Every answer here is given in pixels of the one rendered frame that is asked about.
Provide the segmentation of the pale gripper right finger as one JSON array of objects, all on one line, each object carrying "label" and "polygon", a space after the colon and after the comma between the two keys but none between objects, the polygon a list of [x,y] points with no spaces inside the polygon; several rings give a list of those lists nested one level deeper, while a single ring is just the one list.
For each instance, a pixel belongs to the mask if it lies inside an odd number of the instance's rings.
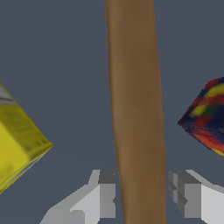
[{"label": "pale gripper right finger", "polygon": [[224,187],[214,185],[193,170],[168,172],[168,192],[185,218],[206,224],[224,224]]}]

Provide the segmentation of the multicoloured puzzle cube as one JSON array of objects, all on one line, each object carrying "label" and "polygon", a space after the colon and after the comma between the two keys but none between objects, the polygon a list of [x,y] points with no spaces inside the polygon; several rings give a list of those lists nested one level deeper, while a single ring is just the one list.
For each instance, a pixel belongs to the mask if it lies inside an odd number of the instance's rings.
[{"label": "multicoloured puzzle cube", "polygon": [[224,156],[224,77],[206,84],[178,125],[210,151]]}]

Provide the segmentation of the yellow box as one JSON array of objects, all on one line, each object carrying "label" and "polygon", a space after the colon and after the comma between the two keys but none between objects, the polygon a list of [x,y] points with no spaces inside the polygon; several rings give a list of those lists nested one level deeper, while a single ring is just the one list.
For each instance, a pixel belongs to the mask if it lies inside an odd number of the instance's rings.
[{"label": "yellow box", "polygon": [[0,194],[52,147],[0,82]]}]

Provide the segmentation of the long brown wooden stick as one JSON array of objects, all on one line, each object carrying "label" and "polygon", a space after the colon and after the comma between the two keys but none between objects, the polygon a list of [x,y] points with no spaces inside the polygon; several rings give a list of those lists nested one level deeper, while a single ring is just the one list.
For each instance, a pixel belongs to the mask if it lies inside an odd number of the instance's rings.
[{"label": "long brown wooden stick", "polygon": [[165,126],[154,0],[104,0],[123,224],[167,224]]}]

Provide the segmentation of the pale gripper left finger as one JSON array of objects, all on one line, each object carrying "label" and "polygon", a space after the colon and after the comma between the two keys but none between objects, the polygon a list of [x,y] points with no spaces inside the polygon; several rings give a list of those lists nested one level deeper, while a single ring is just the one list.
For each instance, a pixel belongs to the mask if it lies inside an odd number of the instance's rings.
[{"label": "pale gripper left finger", "polygon": [[88,183],[51,207],[40,224],[98,224],[115,217],[115,172],[93,170]]}]

